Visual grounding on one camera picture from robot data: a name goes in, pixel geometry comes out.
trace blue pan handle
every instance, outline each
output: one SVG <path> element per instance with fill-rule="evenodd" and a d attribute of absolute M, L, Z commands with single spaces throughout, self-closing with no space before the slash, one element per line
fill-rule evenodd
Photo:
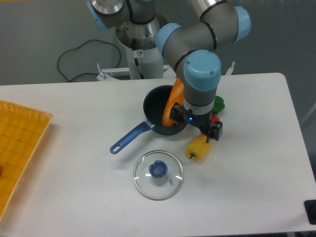
<path fill-rule="evenodd" d="M 119 153 L 124 147 L 126 147 L 131 141 L 133 141 L 138 135 L 143 132 L 147 132 L 151 127 L 147 124 L 147 121 L 141 122 L 139 125 L 134 127 L 128 134 L 126 134 L 122 139 L 116 142 L 111 148 L 110 152 L 112 154 Z"/>

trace blue joint cap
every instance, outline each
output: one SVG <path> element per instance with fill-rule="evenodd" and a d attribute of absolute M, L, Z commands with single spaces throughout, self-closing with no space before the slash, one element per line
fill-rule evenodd
<path fill-rule="evenodd" d="M 234 6 L 238 15 L 238 34 L 235 42 L 246 37 L 251 29 L 251 20 L 248 12 L 241 6 Z"/>
<path fill-rule="evenodd" d="M 90 1 L 87 1 L 87 7 L 93 17 L 93 19 L 95 20 L 95 23 L 97 24 L 97 26 L 99 27 L 99 29 L 101 31 L 107 31 L 109 28 L 107 28 L 103 22 L 100 20 L 100 18 L 98 17 L 97 13 L 95 13 L 92 5 L 91 5 L 91 2 Z"/>
<path fill-rule="evenodd" d="M 156 160 L 149 166 L 149 172 L 154 178 L 162 178 L 168 172 L 168 167 L 165 162 Z"/>
<path fill-rule="evenodd" d="M 169 36 L 178 28 L 181 28 L 179 24 L 169 23 L 159 30 L 156 36 L 156 46 L 161 54 L 163 53 L 164 45 L 166 44 Z"/>
<path fill-rule="evenodd" d="M 191 53 L 184 65 L 184 76 L 190 86 L 197 91 L 215 89 L 221 79 L 221 60 L 208 50 Z"/>

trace pan handle hole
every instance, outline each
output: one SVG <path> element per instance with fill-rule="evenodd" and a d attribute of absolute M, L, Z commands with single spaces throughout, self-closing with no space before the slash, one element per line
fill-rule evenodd
<path fill-rule="evenodd" d="M 112 148 L 112 152 L 116 153 L 120 149 L 120 145 L 117 145 L 116 147 Z"/>

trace gray floor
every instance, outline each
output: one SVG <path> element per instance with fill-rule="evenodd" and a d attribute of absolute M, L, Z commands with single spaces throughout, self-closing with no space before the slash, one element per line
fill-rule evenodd
<path fill-rule="evenodd" d="M 250 35 L 217 50 L 223 73 L 232 61 L 235 74 L 279 72 L 286 76 L 299 122 L 316 102 L 316 0 L 231 0 L 246 8 L 252 19 Z M 183 27 L 198 22 L 188 0 L 157 0 L 157 12 Z M 0 85 L 66 82 L 58 73 L 58 57 L 90 39 L 119 46 L 114 29 L 101 32 L 85 0 L 0 2 Z M 91 43 L 61 61 L 68 78 L 83 72 L 112 68 L 117 51 Z M 126 67 L 122 51 L 119 67 Z M 83 77 L 80 80 L 94 80 Z M 303 130 L 316 174 L 316 120 Z"/>

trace frying pan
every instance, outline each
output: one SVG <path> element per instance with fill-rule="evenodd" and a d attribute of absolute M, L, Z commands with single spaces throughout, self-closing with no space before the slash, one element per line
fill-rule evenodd
<path fill-rule="evenodd" d="M 161 124 L 164 108 L 167 104 L 172 85 L 162 85 L 151 90 L 145 97 L 143 108 L 146 120 L 134 127 L 110 148 L 112 154 L 117 154 L 138 135 L 152 130 L 161 135 L 174 135 L 182 131 L 187 123 L 179 121 L 173 127 L 163 127 Z"/>

